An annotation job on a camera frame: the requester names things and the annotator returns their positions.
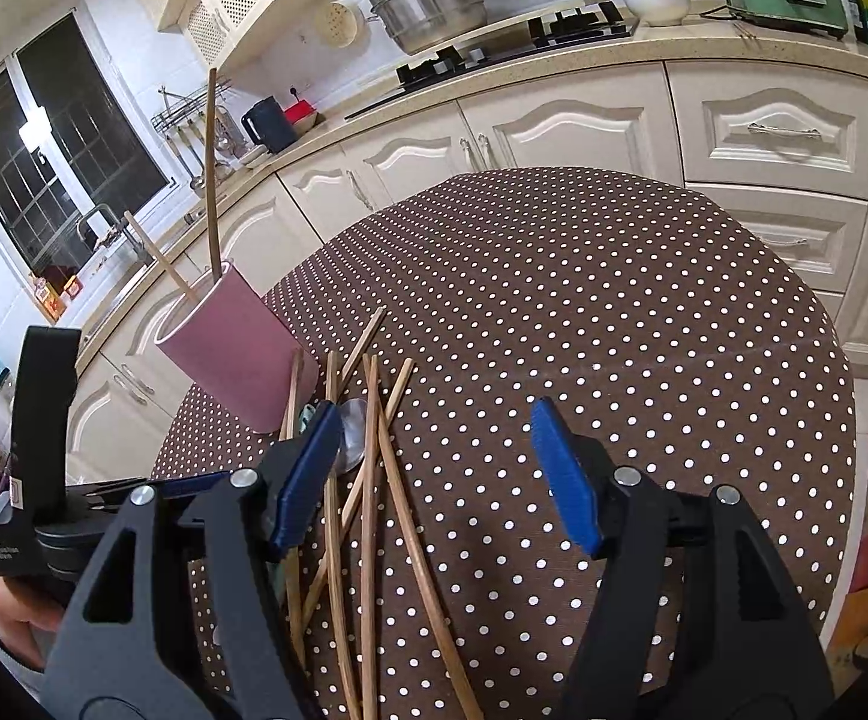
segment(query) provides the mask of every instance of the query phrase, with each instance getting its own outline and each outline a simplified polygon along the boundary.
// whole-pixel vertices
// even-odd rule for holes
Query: faucet
[[[104,221],[110,225],[109,233],[98,241],[99,247],[109,247],[117,240],[118,236],[123,235],[130,244],[130,248],[134,250],[134,254],[137,255],[137,259],[141,265],[154,264],[154,257],[152,257],[151,252],[148,252],[142,242],[134,237],[133,232],[130,232],[130,225],[128,225],[127,220],[125,218],[120,218],[119,220],[106,203],[98,203],[77,220],[77,235],[80,236],[80,240],[87,243],[87,220],[95,214],[100,214],[104,218]]]

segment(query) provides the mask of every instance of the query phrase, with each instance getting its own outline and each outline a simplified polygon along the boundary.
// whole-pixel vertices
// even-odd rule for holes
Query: polka dot tablecloth
[[[372,347],[384,386],[416,359],[392,432],[486,718],[552,712],[603,570],[566,540],[533,458],[528,414],[543,395],[671,490],[742,490],[819,628],[853,489],[848,366],[811,290],[701,194],[579,167],[461,175],[355,224],[268,300],[321,361],[386,305]],[[349,394],[364,393],[358,371]],[[268,442],[195,387],[155,472],[249,466]],[[462,717],[386,487],[379,509],[381,717]],[[304,584],[322,528],[302,548]],[[359,532],[355,521],[342,550],[355,653]],[[677,630],[677,551],[666,562],[645,689],[666,680]],[[225,690],[205,579],[193,566],[206,668]],[[325,715],[344,718],[329,620],[325,593],[307,669]]]

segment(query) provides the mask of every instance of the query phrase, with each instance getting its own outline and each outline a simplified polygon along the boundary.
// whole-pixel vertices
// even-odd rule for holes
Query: white tile floor
[[[857,464],[854,481],[853,508],[850,512],[848,542],[843,548],[843,567],[834,589],[830,610],[821,630],[821,644],[824,647],[833,635],[837,618],[843,608],[843,599],[848,594],[853,566],[857,560],[860,546],[861,529],[864,524],[864,505],[867,503],[868,474],[868,379],[854,379],[855,415],[857,418]]]

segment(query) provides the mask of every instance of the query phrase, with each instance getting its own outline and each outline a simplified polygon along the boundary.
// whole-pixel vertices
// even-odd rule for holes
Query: window frame
[[[20,33],[17,33],[14,38],[10,40],[10,45],[13,47],[8,51],[8,53],[0,56],[0,73],[7,70],[11,85],[13,85],[14,93],[17,95],[17,99],[21,105],[21,109],[24,111],[25,115],[29,116],[29,113],[32,109],[36,108],[37,105],[34,103],[34,95],[32,94],[31,89],[27,84],[27,79],[24,77],[23,71],[20,68],[17,54],[29,43],[37,40],[39,35],[46,32],[67,15],[72,15],[74,17],[77,29],[80,30],[80,34],[87,45],[87,50],[90,53],[91,58],[94,60],[97,70],[101,74],[101,78],[104,79],[104,83],[106,83],[107,88],[109,88],[111,95],[120,107],[121,112],[124,114],[124,118],[127,120],[128,125],[133,129],[133,132],[140,141],[141,146],[143,146],[144,151],[147,151],[147,155],[152,159],[152,161],[154,161],[154,164],[157,165],[157,169],[163,173],[164,178],[167,181],[167,185],[157,194],[154,194],[154,196],[152,196],[152,198],[149,199],[144,204],[144,207],[137,213],[138,221],[144,223],[145,221],[150,220],[153,223],[159,223],[159,221],[163,220],[165,215],[169,214],[173,209],[176,209],[176,215],[179,215],[181,205],[184,206],[185,210],[186,206],[189,205],[189,203],[183,202],[185,199],[190,199],[187,175],[182,171],[181,166],[178,165],[176,158],[170,153],[162,138],[157,135],[151,121],[140,109],[134,98],[133,92],[128,88],[128,85],[124,81],[123,76],[121,76],[120,71],[114,65],[110,52],[107,50],[106,45],[104,45],[101,33],[99,32],[97,25],[95,25],[94,20],[91,18],[84,0],[68,0],[63,2],[63,4],[58,4],[49,8],[39,17],[32,19]],[[44,146],[42,146],[39,151],[41,151],[45,158],[50,162],[52,170],[61,180],[61,184],[68,191],[68,194],[70,194],[70,197],[77,208],[82,213],[93,208],[94,203],[90,199],[90,195],[87,194],[87,190],[82,183],[77,180],[72,167],[67,164],[67,160],[63,158],[61,148],[56,143],[53,135],[48,138],[47,142],[44,143]],[[106,233],[106,224],[96,215],[88,220],[88,224],[94,232],[98,234],[98,236],[102,236]],[[114,247],[110,247],[107,250],[107,254],[113,254],[114,250],[120,247],[120,245],[125,245],[125,242],[121,240],[117,245],[114,245]],[[8,234],[8,231],[5,230],[1,220],[0,255],[4,258],[5,264],[8,265],[10,272],[18,280],[25,292],[29,295],[33,295],[34,287],[29,280],[31,267],[27,264],[27,260],[24,258],[24,255],[20,250],[18,250],[13,240],[10,239],[10,235]],[[85,269],[90,266],[92,261],[93,258],[85,264]]]

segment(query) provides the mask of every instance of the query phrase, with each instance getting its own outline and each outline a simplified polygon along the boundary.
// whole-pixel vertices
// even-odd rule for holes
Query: window
[[[77,232],[101,203],[138,212],[168,179],[130,127],[67,15],[0,71],[0,223],[35,276],[57,290],[90,259],[97,232]],[[43,106],[51,134],[28,151],[20,128]]]

